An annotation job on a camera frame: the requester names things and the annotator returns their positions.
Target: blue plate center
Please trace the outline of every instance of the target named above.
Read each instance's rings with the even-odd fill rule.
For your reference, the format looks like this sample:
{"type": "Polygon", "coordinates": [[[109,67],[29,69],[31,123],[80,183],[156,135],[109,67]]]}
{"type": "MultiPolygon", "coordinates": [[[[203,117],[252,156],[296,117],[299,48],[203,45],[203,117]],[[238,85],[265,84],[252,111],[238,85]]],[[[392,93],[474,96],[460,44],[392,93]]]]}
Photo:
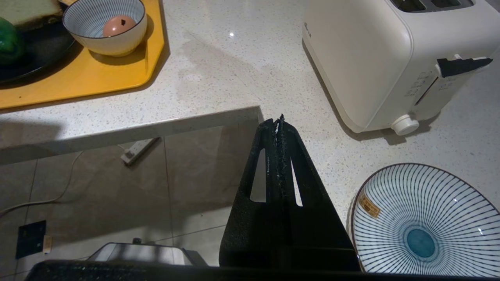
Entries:
{"type": "Polygon", "coordinates": [[[408,246],[422,258],[430,257],[434,254],[434,240],[427,232],[420,229],[413,229],[408,233],[408,246]]]}

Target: plate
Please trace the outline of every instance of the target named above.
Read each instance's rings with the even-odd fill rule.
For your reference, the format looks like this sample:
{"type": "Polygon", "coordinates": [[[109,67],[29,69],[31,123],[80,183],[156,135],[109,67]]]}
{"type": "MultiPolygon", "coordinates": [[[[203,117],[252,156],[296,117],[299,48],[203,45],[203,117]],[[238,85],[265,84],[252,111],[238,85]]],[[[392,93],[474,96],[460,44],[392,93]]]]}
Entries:
{"type": "Polygon", "coordinates": [[[47,24],[21,35],[26,42],[26,54],[15,64],[0,67],[0,83],[43,73],[43,70],[63,58],[75,43],[62,22],[47,24]]]}
{"type": "Polygon", "coordinates": [[[460,178],[395,164],[370,176],[354,203],[351,238],[366,272],[500,277],[500,214],[460,178]]]}

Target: toaster slot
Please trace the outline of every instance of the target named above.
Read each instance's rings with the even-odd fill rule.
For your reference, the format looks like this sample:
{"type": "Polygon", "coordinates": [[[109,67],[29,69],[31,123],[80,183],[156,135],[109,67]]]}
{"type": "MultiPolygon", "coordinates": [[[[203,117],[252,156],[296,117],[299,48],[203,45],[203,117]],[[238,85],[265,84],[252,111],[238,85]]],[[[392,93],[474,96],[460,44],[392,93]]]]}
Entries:
{"type": "Polygon", "coordinates": [[[460,6],[459,0],[430,0],[438,8],[460,6]]]}
{"type": "Polygon", "coordinates": [[[425,90],[425,92],[423,92],[423,95],[416,101],[415,105],[418,106],[419,103],[422,101],[422,99],[427,95],[427,93],[429,92],[429,90],[431,89],[431,87],[436,83],[436,81],[439,79],[439,76],[436,77],[436,79],[434,79],[434,81],[432,81],[432,83],[429,85],[429,87],[425,90]]]}
{"type": "Polygon", "coordinates": [[[392,0],[392,3],[403,12],[411,13],[423,11],[426,7],[420,0],[392,0]]]}

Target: black plate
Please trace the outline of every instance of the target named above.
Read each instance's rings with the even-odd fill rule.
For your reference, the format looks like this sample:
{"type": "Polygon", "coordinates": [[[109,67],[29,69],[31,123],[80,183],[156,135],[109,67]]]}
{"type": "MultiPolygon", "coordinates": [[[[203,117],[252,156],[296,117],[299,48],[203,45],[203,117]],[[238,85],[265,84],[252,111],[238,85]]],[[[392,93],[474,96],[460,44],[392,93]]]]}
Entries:
{"type": "Polygon", "coordinates": [[[22,33],[26,42],[26,54],[18,62],[0,66],[0,83],[13,82],[34,74],[63,58],[75,43],[75,39],[62,22],[22,33]]]}

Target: striped bowl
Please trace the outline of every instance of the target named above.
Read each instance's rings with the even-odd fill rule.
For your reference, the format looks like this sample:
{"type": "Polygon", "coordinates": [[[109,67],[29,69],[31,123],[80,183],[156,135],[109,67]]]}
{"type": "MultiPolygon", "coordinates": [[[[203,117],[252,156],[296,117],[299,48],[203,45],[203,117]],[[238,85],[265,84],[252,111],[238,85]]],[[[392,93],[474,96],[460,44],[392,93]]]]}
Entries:
{"type": "Polygon", "coordinates": [[[132,53],[143,40],[148,19],[141,0],[78,0],[62,17],[69,33],[89,50],[121,57],[132,53]],[[103,37],[103,27],[116,16],[131,17],[136,25],[124,33],[103,37]]]}
{"type": "Polygon", "coordinates": [[[500,277],[500,214],[460,178],[395,164],[354,202],[351,238],[366,272],[500,277]]]}

